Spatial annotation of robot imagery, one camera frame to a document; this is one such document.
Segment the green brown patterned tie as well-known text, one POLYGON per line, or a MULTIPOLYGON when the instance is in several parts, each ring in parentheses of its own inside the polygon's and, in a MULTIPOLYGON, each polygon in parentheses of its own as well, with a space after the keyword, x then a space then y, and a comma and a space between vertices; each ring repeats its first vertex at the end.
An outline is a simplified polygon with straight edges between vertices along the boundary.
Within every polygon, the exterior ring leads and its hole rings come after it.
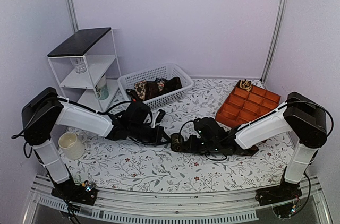
MULTIPOLYGON (((186 141, 182 135, 179 133, 174 133, 171 135, 171 149, 174 152, 181 153, 191 153, 184 148, 184 142, 186 141)), ((253 146, 249 149, 242 149, 236 142, 226 142, 226 143, 218 143, 216 144, 213 140, 208 140, 212 142, 212 147, 206 153, 193 153, 193 154, 212 154, 212 153, 221 153, 224 156, 253 156, 258 151, 259 148, 257 146, 253 146)))

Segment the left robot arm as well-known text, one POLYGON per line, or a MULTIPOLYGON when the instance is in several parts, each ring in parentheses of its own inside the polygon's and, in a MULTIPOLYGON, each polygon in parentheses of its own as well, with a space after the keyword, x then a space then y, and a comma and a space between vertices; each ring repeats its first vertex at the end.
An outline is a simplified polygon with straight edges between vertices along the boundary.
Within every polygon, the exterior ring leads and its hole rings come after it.
POLYGON ((54 88, 47 87, 23 107, 23 129, 11 138, 23 137, 46 168, 54 186, 68 200, 73 200, 79 195, 79 188, 51 142, 50 133, 55 125, 74 127, 112 141, 130 138, 144 145, 170 143, 171 138, 159 125, 164 111, 153 115, 150 107, 141 101, 124 104, 126 109, 115 114, 111 113, 112 107, 98 111, 62 98, 54 88))

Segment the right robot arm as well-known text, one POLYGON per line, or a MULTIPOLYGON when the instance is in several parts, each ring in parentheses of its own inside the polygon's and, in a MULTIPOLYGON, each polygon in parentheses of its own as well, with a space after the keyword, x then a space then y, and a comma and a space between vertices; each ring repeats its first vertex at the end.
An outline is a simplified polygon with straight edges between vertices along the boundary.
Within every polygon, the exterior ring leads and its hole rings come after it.
POLYGON ((213 118, 198 118, 193 121, 197 136, 190 136, 183 145, 189 153, 207 154, 218 152, 224 156, 252 156, 253 147, 271 137, 293 132, 298 143, 291 160, 285 167, 282 183, 275 188, 280 201, 287 200, 312 163, 319 148, 327 141, 332 129, 327 128, 330 112, 305 96, 292 92, 277 108, 246 124, 229 131, 224 130, 213 118))

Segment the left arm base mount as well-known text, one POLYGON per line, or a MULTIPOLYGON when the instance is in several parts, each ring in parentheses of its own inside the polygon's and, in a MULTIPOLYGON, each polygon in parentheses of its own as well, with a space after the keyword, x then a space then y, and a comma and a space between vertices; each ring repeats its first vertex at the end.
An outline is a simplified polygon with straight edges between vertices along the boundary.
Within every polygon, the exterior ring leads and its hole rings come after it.
POLYGON ((93 182, 85 180, 81 184, 76 184, 72 179, 57 184, 53 182, 54 188, 51 195, 66 202, 75 202, 94 206, 98 190, 93 182))

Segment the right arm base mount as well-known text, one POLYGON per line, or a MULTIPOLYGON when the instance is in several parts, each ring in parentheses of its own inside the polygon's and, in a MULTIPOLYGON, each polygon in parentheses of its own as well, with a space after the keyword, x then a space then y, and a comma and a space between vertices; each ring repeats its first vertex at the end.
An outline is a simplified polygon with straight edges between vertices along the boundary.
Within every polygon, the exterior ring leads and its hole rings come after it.
POLYGON ((255 200, 260 206, 273 205, 291 200, 289 204, 272 207, 273 213, 280 219, 289 219, 300 213, 306 206, 311 194, 311 182, 308 178, 308 194, 304 203, 301 201, 302 190, 300 184, 281 181, 279 185, 256 190, 255 200))

